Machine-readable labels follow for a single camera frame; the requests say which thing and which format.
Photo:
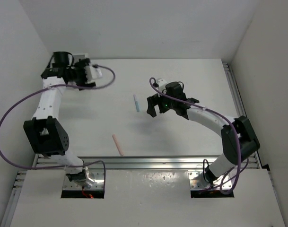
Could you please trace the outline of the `pink makeup pencil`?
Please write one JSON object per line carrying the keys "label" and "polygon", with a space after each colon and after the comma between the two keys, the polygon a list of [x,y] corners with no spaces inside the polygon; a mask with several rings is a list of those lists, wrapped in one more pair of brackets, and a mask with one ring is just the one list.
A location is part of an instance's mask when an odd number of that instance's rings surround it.
{"label": "pink makeup pencil", "polygon": [[115,145],[116,145],[116,148],[117,148],[120,156],[123,157],[123,156],[124,156],[124,153],[123,153],[123,151],[122,151],[122,148],[121,148],[121,146],[120,146],[120,144],[119,144],[119,141],[118,141],[116,135],[113,134],[113,135],[112,135],[112,138],[113,138],[113,141],[114,141],[114,143],[115,143]]}

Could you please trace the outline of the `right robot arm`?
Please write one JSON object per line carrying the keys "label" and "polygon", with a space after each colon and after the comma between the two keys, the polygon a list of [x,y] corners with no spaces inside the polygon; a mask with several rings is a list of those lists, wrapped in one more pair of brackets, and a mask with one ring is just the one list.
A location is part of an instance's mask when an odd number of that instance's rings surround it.
{"label": "right robot arm", "polygon": [[199,123],[221,138],[223,153],[208,167],[204,167],[201,181],[212,185],[222,175],[237,167],[236,178],[241,172],[240,164],[260,148],[257,135],[246,116],[228,117],[205,106],[195,98],[187,98],[184,84],[180,81],[166,82],[150,78],[149,84],[156,94],[147,98],[147,114],[156,117],[155,108],[161,114],[173,110],[186,120]]}

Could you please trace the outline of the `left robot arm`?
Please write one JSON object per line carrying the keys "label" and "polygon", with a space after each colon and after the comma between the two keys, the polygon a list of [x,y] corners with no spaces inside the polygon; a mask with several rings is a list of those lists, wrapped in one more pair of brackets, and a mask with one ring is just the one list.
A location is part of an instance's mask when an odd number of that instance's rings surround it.
{"label": "left robot arm", "polygon": [[65,166],[68,179],[84,188],[93,186],[95,181],[84,161],[69,150],[69,136],[58,118],[61,99],[69,83],[75,83],[79,90],[96,86],[95,82],[88,81],[90,63],[88,58],[75,62],[68,52],[54,52],[41,74],[45,91],[41,94],[37,110],[32,119],[23,125],[33,151]]}

